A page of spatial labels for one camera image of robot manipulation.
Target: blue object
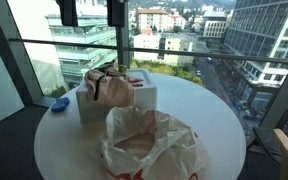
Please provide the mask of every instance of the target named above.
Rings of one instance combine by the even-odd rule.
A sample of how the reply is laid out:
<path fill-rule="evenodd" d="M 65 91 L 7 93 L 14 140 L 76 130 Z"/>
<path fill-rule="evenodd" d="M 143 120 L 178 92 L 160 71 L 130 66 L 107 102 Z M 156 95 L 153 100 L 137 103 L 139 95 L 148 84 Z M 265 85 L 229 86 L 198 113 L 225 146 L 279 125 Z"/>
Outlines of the blue object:
<path fill-rule="evenodd" d="M 62 112 L 65 110 L 68 104 L 70 104 L 70 99 L 68 99 L 68 97 L 59 98 L 56 100 L 56 103 L 52 106 L 51 111 Z"/>

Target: table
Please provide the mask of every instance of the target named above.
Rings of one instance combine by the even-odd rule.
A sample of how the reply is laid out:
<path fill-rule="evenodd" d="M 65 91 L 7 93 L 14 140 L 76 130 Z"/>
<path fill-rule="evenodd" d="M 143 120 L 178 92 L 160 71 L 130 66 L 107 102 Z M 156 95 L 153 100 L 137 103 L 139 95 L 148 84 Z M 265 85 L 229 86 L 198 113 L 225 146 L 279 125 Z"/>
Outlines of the table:
<path fill-rule="evenodd" d="M 158 88 L 158 110 L 174 115 L 199 134 L 209 153 L 209 180 L 237 179 L 245 160 L 243 129 L 233 111 L 216 95 L 192 82 L 162 74 L 152 74 Z M 100 159 L 100 135 L 104 120 L 81 124 L 75 96 L 54 114 L 48 109 L 35 135 L 37 166 L 48 180 L 106 179 Z"/>

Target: floor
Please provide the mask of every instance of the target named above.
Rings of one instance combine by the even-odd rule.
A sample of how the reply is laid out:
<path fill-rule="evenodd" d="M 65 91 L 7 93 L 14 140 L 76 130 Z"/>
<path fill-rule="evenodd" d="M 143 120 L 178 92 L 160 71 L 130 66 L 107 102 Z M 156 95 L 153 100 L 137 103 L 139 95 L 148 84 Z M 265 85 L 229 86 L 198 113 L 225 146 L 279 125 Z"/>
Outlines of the floor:
<path fill-rule="evenodd" d="M 0 180 L 41 180 L 34 159 L 34 136 L 47 109 L 29 106 L 0 122 Z M 278 179 L 279 166 L 267 156 L 247 152 L 239 180 Z"/>

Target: car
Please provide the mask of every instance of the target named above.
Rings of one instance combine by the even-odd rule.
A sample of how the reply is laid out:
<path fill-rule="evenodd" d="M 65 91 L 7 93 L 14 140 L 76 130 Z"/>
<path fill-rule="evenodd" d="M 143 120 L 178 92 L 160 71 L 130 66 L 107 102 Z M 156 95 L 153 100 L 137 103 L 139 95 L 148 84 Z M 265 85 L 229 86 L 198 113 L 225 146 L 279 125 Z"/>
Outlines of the car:
<path fill-rule="evenodd" d="M 201 76 L 202 74 L 201 74 L 201 71 L 200 70 L 197 70 L 196 71 L 196 76 Z"/>

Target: white plastic bag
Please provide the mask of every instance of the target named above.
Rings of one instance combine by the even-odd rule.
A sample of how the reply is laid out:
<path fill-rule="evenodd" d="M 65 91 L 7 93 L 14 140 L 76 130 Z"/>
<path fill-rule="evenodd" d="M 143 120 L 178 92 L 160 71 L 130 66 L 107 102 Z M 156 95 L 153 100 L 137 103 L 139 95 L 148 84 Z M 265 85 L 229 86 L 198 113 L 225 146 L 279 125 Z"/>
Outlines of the white plastic bag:
<path fill-rule="evenodd" d="M 205 147 L 176 118 L 159 111 L 115 107 L 106 125 L 102 158 L 109 179 L 204 179 Z"/>

